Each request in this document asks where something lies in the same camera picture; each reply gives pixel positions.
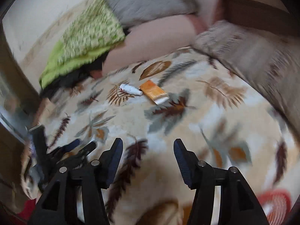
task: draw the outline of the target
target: red and white object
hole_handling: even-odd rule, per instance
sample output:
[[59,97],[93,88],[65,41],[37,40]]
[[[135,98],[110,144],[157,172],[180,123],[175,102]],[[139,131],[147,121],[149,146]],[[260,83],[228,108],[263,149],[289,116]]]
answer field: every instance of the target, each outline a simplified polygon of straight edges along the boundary
[[137,88],[133,87],[132,85],[127,85],[127,84],[121,84],[120,91],[126,92],[130,95],[137,95],[137,96],[143,95],[143,92],[139,91]]
[[291,210],[291,199],[284,189],[271,190],[257,197],[270,225],[280,225]]

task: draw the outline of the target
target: gray pillow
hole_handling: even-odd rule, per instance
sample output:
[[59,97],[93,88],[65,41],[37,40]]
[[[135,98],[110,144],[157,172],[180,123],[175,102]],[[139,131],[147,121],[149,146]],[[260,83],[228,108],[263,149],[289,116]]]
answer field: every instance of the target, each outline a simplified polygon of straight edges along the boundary
[[123,27],[197,11],[195,0],[106,0]]

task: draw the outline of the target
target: red object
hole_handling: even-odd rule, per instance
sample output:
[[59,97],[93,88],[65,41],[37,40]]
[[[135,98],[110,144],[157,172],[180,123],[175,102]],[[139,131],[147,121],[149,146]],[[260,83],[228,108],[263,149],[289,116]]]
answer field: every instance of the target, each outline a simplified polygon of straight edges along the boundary
[[290,193],[287,190],[271,190],[257,197],[261,206],[272,205],[272,210],[267,214],[270,225],[280,225],[291,210]]
[[100,79],[103,75],[102,75],[102,70],[92,70],[90,71],[90,76],[94,79]]
[[28,221],[30,216],[31,216],[31,213],[35,209],[35,201],[36,201],[36,199],[27,200],[25,202],[25,206],[24,206],[23,211],[18,213],[17,216],[19,216],[20,218]]

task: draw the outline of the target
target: metal screw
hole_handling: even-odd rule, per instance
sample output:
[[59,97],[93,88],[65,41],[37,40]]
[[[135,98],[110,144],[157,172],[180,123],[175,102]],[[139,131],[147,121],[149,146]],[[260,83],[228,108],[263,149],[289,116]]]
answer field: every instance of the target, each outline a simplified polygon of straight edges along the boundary
[[237,173],[239,170],[236,167],[232,166],[230,168],[230,171],[232,171],[233,173]]
[[60,173],[65,173],[66,171],[67,171],[67,168],[65,166],[63,166],[59,169]]
[[93,160],[93,161],[91,162],[92,166],[98,166],[99,163],[100,163],[100,162],[99,162],[98,160]]
[[205,161],[199,161],[198,166],[204,167],[206,165]]

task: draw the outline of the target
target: beige pillow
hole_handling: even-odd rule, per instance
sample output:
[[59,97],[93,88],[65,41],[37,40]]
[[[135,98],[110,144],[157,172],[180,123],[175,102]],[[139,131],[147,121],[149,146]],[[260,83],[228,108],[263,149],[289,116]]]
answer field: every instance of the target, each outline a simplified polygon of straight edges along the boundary
[[283,113],[300,134],[300,39],[218,21],[193,47],[217,58]]
[[124,42],[109,52],[102,68],[103,75],[189,46],[195,36],[205,30],[206,25],[195,15],[169,16],[132,27]]

